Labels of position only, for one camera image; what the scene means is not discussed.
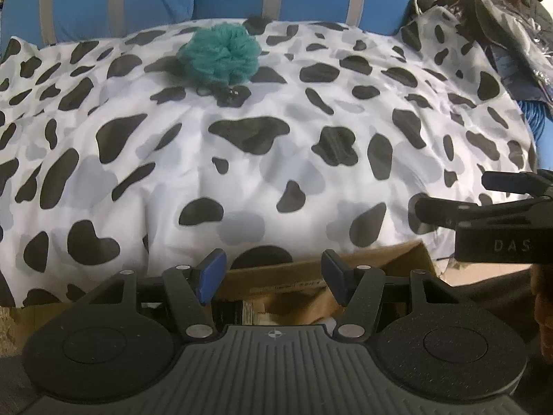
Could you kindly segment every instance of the metal screw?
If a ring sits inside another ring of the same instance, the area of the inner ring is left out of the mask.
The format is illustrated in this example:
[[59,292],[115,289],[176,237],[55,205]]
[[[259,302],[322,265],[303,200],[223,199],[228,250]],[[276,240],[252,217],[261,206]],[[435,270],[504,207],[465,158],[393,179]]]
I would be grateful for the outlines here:
[[357,324],[343,324],[338,328],[338,333],[342,337],[356,339],[365,333],[365,329]]
[[213,334],[213,329],[206,324],[193,324],[192,326],[188,326],[185,332],[188,337],[204,339]]

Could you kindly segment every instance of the cardboard box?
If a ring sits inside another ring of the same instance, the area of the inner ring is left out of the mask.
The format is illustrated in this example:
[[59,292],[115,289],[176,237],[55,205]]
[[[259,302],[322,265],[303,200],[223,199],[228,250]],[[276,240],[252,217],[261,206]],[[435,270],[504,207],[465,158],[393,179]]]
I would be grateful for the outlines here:
[[[421,268],[435,274],[422,242],[367,249],[343,256],[352,268],[371,265],[389,276],[408,276]],[[248,301],[244,321],[258,324],[311,324],[342,310],[321,276],[320,257],[288,264],[230,270],[216,299]],[[30,335],[69,304],[48,304],[23,309],[0,307],[0,355],[21,352]]]

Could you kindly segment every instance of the cow print cloth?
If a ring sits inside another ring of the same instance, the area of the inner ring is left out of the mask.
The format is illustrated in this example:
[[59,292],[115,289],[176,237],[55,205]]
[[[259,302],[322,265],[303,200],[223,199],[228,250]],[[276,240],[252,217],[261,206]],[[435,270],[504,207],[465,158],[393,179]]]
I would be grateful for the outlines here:
[[187,84],[187,22],[0,66],[0,293],[75,300],[121,269],[156,276],[223,248],[235,268],[453,233],[421,194],[482,203],[482,170],[530,170],[532,138],[477,44],[434,8],[396,37],[244,22],[262,46],[232,94]]

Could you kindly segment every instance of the blue string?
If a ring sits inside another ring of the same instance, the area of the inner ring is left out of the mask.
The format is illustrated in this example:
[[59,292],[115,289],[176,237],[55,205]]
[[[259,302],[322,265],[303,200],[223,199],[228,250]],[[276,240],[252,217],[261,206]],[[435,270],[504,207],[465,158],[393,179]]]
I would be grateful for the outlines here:
[[549,106],[542,101],[519,101],[518,105],[528,120],[535,141],[538,141],[544,132],[545,119],[551,117]]

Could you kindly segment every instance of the black fabric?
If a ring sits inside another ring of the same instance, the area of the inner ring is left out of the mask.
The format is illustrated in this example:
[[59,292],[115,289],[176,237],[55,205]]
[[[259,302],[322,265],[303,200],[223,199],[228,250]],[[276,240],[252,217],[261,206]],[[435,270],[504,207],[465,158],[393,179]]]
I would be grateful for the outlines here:
[[[553,414],[553,366],[540,354],[530,271],[457,287],[457,291],[504,321],[524,339],[528,366],[513,398],[530,415]],[[16,415],[36,397],[20,357],[0,358],[0,414]]]

